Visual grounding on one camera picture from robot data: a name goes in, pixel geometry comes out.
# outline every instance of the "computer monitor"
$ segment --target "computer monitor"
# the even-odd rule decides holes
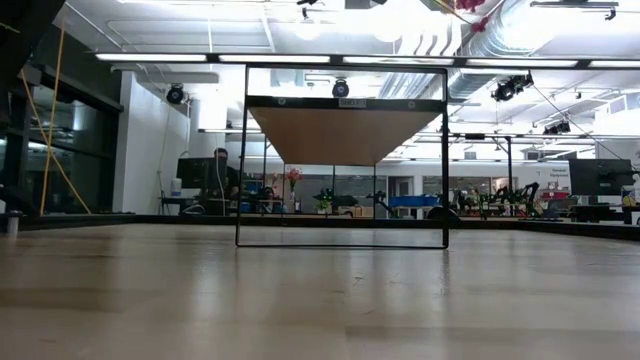
[[[620,195],[634,183],[631,160],[570,159],[569,175],[572,195]]]
[[[189,158],[178,160],[178,175],[183,189],[201,189],[215,193],[226,187],[226,158]]]

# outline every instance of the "person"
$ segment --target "person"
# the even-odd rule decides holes
[[[220,161],[225,161],[229,157],[229,153],[224,148],[218,148],[213,151],[213,156]],[[240,193],[240,177],[236,169],[227,165],[226,185],[224,188],[224,199],[226,201],[221,201],[222,196],[218,190],[219,185],[216,184],[218,179],[216,168],[215,166],[209,168],[209,184],[206,196],[202,199],[202,205],[207,215],[222,216],[227,214],[226,207],[229,205],[228,201],[237,200],[238,194]]]
[[[229,153],[227,152],[227,149],[218,148],[213,151],[213,156],[218,159],[227,160],[229,158]],[[229,165],[227,165],[226,187],[224,190],[225,196],[228,198],[233,198],[240,192],[240,175],[236,169]]]

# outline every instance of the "red flowers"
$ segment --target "red flowers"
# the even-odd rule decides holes
[[[480,22],[471,24],[471,31],[473,32],[484,32],[487,30],[487,23],[489,22],[489,18],[485,17],[480,20]]]
[[[458,0],[454,1],[456,9],[469,10],[471,12],[476,11],[476,6],[484,4],[485,0]]]
[[[284,174],[284,176],[289,180],[291,189],[293,189],[296,186],[296,181],[302,179],[302,171],[296,168],[291,168],[286,174]]]

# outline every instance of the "blue object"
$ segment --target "blue object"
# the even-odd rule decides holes
[[[437,196],[394,196],[391,198],[389,206],[392,208],[401,206],[436,206],[438,202]]]

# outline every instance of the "wooden panel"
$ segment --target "wooden panel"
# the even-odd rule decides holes
[[[416,111],[250,108],[287,164],[373,166],[439,114]]]

